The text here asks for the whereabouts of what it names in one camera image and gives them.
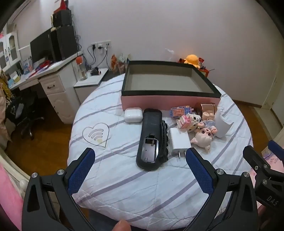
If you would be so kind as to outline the person's hand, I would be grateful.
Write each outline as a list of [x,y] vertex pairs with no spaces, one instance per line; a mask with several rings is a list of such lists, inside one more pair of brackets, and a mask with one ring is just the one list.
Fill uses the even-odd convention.
[[131,231],[130,224],[125,220],[120,220],[112,229],[112,231]]

